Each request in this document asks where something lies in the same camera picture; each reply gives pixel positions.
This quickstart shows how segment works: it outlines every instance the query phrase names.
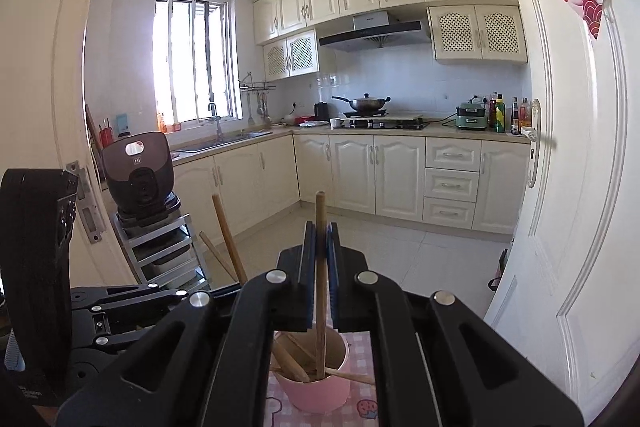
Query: pink cup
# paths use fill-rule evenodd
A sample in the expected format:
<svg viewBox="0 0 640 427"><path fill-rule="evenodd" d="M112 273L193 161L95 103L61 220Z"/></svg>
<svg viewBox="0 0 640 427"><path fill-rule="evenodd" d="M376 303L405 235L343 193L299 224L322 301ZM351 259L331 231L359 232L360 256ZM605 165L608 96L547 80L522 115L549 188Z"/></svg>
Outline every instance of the pink cup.
<svg viewBox="0 0 640 427"><path fill-rule="evenodd" d="M295 338L312 352L316 352L316 326L306 333L291 333ZM311 364L306 356L285 335L276 334L278 341L290 352L298 363ZM326 365L345 373L350 372L349 344L347 340L334 329L326 328ZM290 402L304 412L327 414L342 407L351 392L351 381L340 377L326 377L323 380L302 383L275 373L282 390L289 397Z"/></svg>

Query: range hood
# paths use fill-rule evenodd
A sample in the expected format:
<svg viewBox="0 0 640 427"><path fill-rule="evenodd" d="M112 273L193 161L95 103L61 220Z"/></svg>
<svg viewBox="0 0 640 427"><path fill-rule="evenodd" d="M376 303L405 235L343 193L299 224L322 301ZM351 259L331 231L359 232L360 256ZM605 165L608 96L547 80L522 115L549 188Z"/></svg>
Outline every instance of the range hood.
<svg viewBox="0 0 640 427"><path fill-rule="evenodd" d="M384 10L355 16L353 28L349 32L322 37L318 44L334 50L355 52L431 41L426 21L398 22Z"/></svg>

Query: lattice cabinet door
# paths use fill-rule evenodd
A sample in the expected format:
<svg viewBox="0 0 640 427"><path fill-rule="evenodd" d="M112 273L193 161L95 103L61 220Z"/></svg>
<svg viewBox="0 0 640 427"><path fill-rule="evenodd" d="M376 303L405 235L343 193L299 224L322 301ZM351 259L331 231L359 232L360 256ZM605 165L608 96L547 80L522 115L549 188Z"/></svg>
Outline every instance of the lattice cabinet door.
<svg viewBox="0 0 640 427"><path fill-rule="evenodd" d="M289 37L287 50L289 52L289 76L319 71L318 40L314 30Z"/></svg>
<svg viewBox="0 0 640 427"><path fill-rule="evenodd" d="M522 19L517 6L476 6L482 58L527 62Z"/></svg>
<svg viewBox="0 0 640 427"><path fill-rule="evenodd" d="M262 50L264 52L264 75L267 81L289 76L287 39L267 44Z"/></svg>
<svg viewBox="0 0 640 427"><path fill-rule="evenodd" d="M429 17L436 60L482 58L473 6L432 6Z"/></svg>

